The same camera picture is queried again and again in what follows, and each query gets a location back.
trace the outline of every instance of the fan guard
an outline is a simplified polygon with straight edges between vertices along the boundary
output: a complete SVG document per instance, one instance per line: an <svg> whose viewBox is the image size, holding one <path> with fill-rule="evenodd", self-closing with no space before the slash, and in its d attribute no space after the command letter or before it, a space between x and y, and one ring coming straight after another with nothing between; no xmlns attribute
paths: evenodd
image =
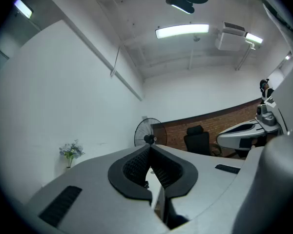
<svg viewBox="0 0 293 234"><path fill-rule="evenodd" d="M146 118L140 122L134 137L135 146L147 144L167 144L166 129L159 120Z"/></svg>

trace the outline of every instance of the white machine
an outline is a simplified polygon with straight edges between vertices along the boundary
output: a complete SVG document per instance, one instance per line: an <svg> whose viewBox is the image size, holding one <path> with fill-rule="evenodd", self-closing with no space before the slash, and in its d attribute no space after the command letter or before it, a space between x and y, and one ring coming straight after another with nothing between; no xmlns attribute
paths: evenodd
<svg viewBox="0 0 293 234"><path fill-rule="evenodd" d="M217 143L221 147L238 151L249 151L252 140L267 134L281 135L287 133L286 124L272 96L264 104L258 105L256 117L253 120L239 123L230 127L217 136Z"/></svg>

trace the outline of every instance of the chair headrest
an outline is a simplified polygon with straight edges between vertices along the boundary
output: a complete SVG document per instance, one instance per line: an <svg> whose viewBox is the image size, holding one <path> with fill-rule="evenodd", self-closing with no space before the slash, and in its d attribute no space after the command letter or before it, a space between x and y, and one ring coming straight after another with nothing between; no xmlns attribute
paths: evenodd
<svg viewBox="0 0 293 234"><path fill-rule="evenodd" d="M198 125L196 127L189 127L187 129L187 135L192 136L192 135L200 135L204 132L204 129L201 125Z"/></svg>

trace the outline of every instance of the black office chair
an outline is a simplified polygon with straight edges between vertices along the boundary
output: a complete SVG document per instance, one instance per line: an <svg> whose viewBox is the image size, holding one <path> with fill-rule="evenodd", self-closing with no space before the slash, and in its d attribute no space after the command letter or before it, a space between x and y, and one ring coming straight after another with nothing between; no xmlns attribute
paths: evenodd
<svg viewBox="0 0 293 234"><path fill-rule="evenodd" d="M209 143L209 133L204 132L204 129L201 125L188 128L187 135L184 136L184 141L188 152L208 156L212 156L212 154L214 154L214 156L222 156L220 146ZM218 149L219 153L212 151L212 147Z"/></svg>

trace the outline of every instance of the fluorescent light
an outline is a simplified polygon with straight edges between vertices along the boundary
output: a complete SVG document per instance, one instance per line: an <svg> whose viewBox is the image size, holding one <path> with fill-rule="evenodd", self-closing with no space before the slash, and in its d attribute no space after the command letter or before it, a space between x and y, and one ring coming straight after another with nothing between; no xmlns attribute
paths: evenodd
<svg viewBox="0 0 293 234"><path fill-rule="evenodd" d="M180 9L180 10L182 10L183 12L186 12L187 14L190 14L189 12L183 10L182 8L179 8L178 6L176 6L176 5L174 5L174 4L172 4L171 6L177 8L177 9Z"/></svg>
<svg viewBox="0 0 293 234"><path fill-rule="evenodd" d="M158 39L183 35L183 34L191 34L191 33L207 33L209 31L208 24L187 24L187 25L178 25L172 26L164 29L158 29L155 31L156 37Z"/></svg>
<svg viewBox="0 0 293 234"><path fill-rule="evenodd" d="M14 5L21 11L27 18L30 18L33 13L21 0L16 0Z"/></svg>
<svg viewBox="0 0 293 234"><path fill-rule="evenodd" d="M250 33L247 33L246 39L249 39L249 40L252 40L252 41L256 41L258 43L262 43L263 42L263 40L261 38L259 38L257 36L254 36L254 35L252 35Z"/></svg>

